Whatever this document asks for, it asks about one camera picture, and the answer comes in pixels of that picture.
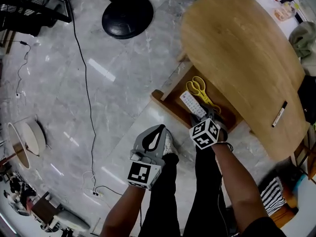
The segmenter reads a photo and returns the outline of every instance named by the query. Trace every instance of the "black marker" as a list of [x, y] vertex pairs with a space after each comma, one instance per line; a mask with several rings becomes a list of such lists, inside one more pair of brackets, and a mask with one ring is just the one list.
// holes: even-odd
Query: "black marker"
[[273, 123], [272, 123], [272, 127], [275, 127], [275, 126], [277, 125], [278, 120], [279, 120], [279, 119], [280, 119], [280, 117], [282, 116], [282, 114], [283, 114], [283, 112], [284, 112], [284, 109], [285, 109], [286, 105], [287, 105], [287, 102], [285, 101], [285, 102], [284, 102], [284, 104], [282, 105], [282, 108], [281, 108], [281, 110], [279, 111], [279, 113], [278, 113], [278, 115], [277, 115], [277, 117], [276, 117], [275, 121], [273, 121]]

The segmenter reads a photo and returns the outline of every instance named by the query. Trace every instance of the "person's arm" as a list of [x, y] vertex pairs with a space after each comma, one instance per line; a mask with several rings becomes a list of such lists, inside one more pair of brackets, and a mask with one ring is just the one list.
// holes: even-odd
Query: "person's arm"
[[243, 232], [255, 220], [267, 217], [258, 187], [250, 173], [225, 144], [212, 146], [222, 170], [226, 191], [231, 199], [239, 230]]
[[129, 237], [144, 198], [145, 189], [129, 186], [109, 212], [101, 237]]

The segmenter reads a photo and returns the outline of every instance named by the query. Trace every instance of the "white sneaker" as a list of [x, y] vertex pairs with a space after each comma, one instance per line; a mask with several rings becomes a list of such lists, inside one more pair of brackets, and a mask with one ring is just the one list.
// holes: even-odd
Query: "white sneaker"
[[166, 155], [166, 154], [176, 154], [176, 155], [179, 154], [173, 145], [173, 138], [169, 130], [167, 130], [166, 141], [165, 141], [164, 150], [163, 150], [163, 155]]

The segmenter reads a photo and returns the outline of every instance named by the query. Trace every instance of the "electrical outlet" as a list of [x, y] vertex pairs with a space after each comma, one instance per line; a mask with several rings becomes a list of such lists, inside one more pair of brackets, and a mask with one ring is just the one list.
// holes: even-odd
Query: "electrical outlet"
[[101, 198], [103, 197], [103, 194], [98, 192], [97, 194], [93, 194], [93, 190], [90, 190], [90, 193], [91, 193], [91, 197], [94, 197], [94, 198]]

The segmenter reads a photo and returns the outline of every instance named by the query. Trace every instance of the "wrist strap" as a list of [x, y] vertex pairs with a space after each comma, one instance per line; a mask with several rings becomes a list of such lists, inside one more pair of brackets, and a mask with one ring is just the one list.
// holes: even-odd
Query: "wrist strap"
[[231, 151], [234, 150], [233, 146], [230, 143], [226, 142], [226, 141], [219, 141], [216, 144], [224, 144], [224, 145], [227, 145]]

